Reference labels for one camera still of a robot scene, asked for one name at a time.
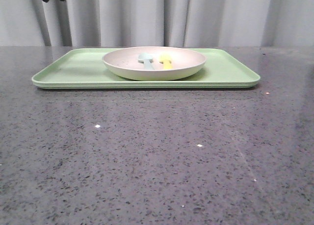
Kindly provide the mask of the yellow plastic fork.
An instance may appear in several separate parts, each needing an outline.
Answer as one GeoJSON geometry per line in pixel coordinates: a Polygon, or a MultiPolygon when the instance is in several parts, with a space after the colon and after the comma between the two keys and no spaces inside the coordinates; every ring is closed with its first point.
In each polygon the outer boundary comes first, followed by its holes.
{"type": "Polygon", "coordinates": [[[160,61],[160,63],[163,64],[163,69],[164,70],[172,69],[172,64],[171,64],[172,58],[171,58],[171,56],[169,54],[162,53],[159,56],[159,61],[160,61]]]}

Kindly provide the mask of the beige round plate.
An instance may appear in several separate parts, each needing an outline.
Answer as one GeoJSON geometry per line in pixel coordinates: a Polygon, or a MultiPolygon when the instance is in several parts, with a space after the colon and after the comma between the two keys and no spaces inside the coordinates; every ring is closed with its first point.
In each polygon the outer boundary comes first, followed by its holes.
{"type": "Polygon", "coordinates": [[[191,76],[199,72],[206,57],[201,53],[189,49],[174,47],[131,47],[109,52],[103,56],[106,67],[114,74],[141,81],[176,80],[191,76]],[[146,70],[138,61],[140,53],[149,53],[153,56],[154,70],[146,70]],[[167,53],[171,56],[172,69],[164,70],[159,56],[167,53]]]}

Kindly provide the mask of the light green plastic tray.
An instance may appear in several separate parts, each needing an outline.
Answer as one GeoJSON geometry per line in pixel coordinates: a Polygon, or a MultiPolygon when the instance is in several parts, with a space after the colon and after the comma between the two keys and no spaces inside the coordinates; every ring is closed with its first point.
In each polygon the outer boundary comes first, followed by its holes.
{"type": "Polygon", "coordinates": [[[257,73],[219,49],[189,49],[207,59],[203,68],[191,76],[165,81],[132,80],[112,73],[103,62],[105,54],[119,49],[71,50],[35,74],[32,82],[43,89],[144,89],[250,88],[260,80],[257,73]]]}

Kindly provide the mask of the light blue plastic spoon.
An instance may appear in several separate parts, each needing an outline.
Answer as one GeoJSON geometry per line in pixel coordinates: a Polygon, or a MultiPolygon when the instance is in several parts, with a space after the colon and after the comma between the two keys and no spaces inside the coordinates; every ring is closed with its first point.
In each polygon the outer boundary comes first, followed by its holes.
{"type": "Polygon", "coordinates": [[[149,53],[140,53],[138,56],[138,61],[143,64],[146,70],[154,70],[152,66],[153,56],[149,53]]]}

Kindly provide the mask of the grey pleated curtain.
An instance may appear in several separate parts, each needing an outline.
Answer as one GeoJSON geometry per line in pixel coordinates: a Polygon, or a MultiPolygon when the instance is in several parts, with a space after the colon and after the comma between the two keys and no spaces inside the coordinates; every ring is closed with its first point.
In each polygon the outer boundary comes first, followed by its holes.
{"type": "Polygon", "coordinates": [[[314,0],[0,0],[2,46],[312,46],[314,0]]]}

